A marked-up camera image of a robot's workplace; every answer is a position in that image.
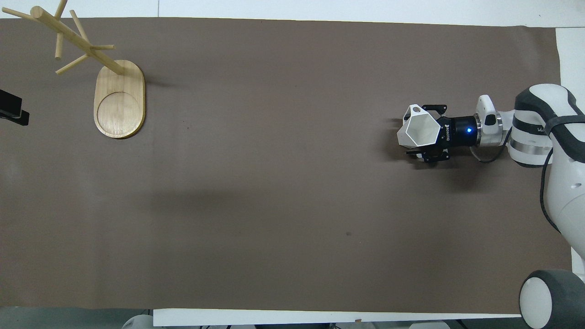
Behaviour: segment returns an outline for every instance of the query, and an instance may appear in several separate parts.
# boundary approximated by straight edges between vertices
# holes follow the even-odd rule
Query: brown table surface
[[[58,77],[79,50],[0,20],[0,88],[30,112],[0,121],[1,305],[517,313],[531,271],[570,269],[539,169],[429,167],[396,138],[409,104],[559,83],[554,29],[82,22],[144,71],[146,122],[102,135],[101,65]]]

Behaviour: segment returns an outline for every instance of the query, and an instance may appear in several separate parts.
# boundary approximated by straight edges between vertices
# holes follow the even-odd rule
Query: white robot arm
[[[429,111],[440,117],[435,119]],[[496,111],[487,95],[479,98],[473,116],[448,118],[445,111],[444,105],[410,105],[398,131],[399,144],[429,163],[448,160],[449,148],[456,146],[469,146],[472,151],[477,146],[507,146],[521,166],[543,166],[543,178],[554,151],[548,186],[541,191],[546,200],[543,211],[583,261],[585,115],[573,94],[559,85],[538,84],[518,94],[512,111]],[[562,270],[534,271],[519,298],[526,323],[534,329],[584,328],[583,279]]]

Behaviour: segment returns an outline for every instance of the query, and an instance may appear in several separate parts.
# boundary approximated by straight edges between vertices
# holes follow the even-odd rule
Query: black strap
[[[550,135],[552,128],[564,124],[585,124],[585,115],[564,115],[548,120],[545,126],[546,135]]]

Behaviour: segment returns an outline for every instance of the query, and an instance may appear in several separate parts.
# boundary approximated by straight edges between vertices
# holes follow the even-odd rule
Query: wooden stand
[[[57,32],[55,48],[57,60],[61,59],[64,38],[85,52],[78,59],[58,69],[57,74],[65,73],[90,57],[104,65],[95,85],[95,125],[108,137],[128,138],[140,130],[146,116],[144,74],[134,63],[127,60],[112,60],[100,51],[114,49],[114,45],[94,46],[91,44],[75,11],[71,10],[70,13],[80,34],[63,24],[60,19],[66,4],[67,0],[61,0],[54,16],[39,6],[34,6],[30,10],[30,15],[8,8],[2,8],[2,11],[43,23]]]

